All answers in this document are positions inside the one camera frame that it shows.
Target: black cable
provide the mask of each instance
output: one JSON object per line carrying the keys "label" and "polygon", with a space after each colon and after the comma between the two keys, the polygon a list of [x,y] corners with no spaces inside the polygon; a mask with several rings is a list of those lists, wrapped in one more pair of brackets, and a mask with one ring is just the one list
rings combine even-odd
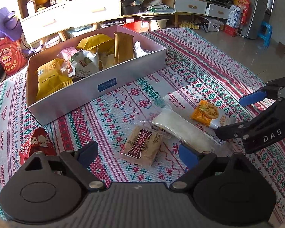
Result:
{"label": "black cable", "polygon": [[[155,18],[156,16],[155,16],[154,11],[153,11],[152,2],[150,2],[150,4],[151,4],[151,11],[152,11],[153,16],[154,16],[154,18]],[[158,26],[158,29],[160,29],[160,26],[159,26],[158,23],[157,23],[157,19],[155,19],[155,21],[156,21],[156,24],[157,24],[157,26]]]}
{"label": "black cable", "polygon": [[143,27],[143,20],[142,20],[142,17],[141,17],[141,15],[140,15],[140,13],[141,13],[141,9],[142,9],[142,5],[143,5],[143,0],[141,0],[141,4],[140,4],[140,8],[139,8],[139,17],[140,17],[140,21],[141,21],[141,27],[140,27],[140,30],[142,29],[142,27]]}

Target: gold snack bar wrapper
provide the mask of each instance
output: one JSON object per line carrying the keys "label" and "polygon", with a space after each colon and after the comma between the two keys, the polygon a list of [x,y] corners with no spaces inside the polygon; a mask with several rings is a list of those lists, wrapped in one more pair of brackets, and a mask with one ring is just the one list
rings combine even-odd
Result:
{"label": "gold snack bar wrapper", "polygon": [[38,68],[37,101],[73,83],[61,72],[63,62],[64,59],[56,58]]}

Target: white cardboard box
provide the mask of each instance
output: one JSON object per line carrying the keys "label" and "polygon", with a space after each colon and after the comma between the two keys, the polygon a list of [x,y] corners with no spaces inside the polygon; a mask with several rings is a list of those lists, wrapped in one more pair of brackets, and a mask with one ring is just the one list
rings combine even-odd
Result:
{"label": "white cardboard box", "polygon": [[[114,38],[116,31],[133,35],[133,43],[139,41],[143,49],[153,52],[90,75],[36,101],[38,78],[35,72],[38,67],[57,58],[61,50],[72,46],[76,47],[81,39],[99,33]],[[68,39],[30,57],[26,76],[28,111],[40,125],[44,126],[95,98],[165,68],[166,55],[167,48],[139,33],[118,25]]]}
{"label": "white cardboard box", "polygon": [[235,5],[231,5],[229,17],[227,20],[227,25],[232,28],[238,28],[241,23],[241,17],[243,14],[243,9]]}

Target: red box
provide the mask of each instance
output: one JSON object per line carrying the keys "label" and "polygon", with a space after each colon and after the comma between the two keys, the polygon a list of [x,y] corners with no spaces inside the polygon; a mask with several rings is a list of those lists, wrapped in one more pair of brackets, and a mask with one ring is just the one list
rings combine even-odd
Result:
{"label": "red box", "polygon": [[228,25],[225,25],[225,33],[235,37],[236,36],[236,33],[237,33],[237,28],[233,28],[231,26],[228,26]]}
{"label": "red box", "polygon": [[250,17],[250,1],[249,0],[239,0],[237,6],[243,9],[243,15],[241,18],[241,24],[246,25]]}
{"label": "red box", "polygon": [[149,30],[149,23],[142,21],[127,23],[123,26],[135,32],[147,32]]}

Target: blue plastic stool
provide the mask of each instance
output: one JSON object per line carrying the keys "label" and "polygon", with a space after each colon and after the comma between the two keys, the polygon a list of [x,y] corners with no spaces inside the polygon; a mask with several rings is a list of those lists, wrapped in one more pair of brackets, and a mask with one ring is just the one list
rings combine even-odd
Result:
{"label": "blue plastic stool", "polygon": [[270,38],[271,38],[271,35],[272,35],[272,26],[269,25],[267,22],[262,22],[262,26],[265,26],[267,29],[266,29],[266,33],[263,34],[262,31],[260,30],[258,36],[262,39],[264,39],[264,45],[263,47],[264,48],[268,48],[269,44],[270,44]]}

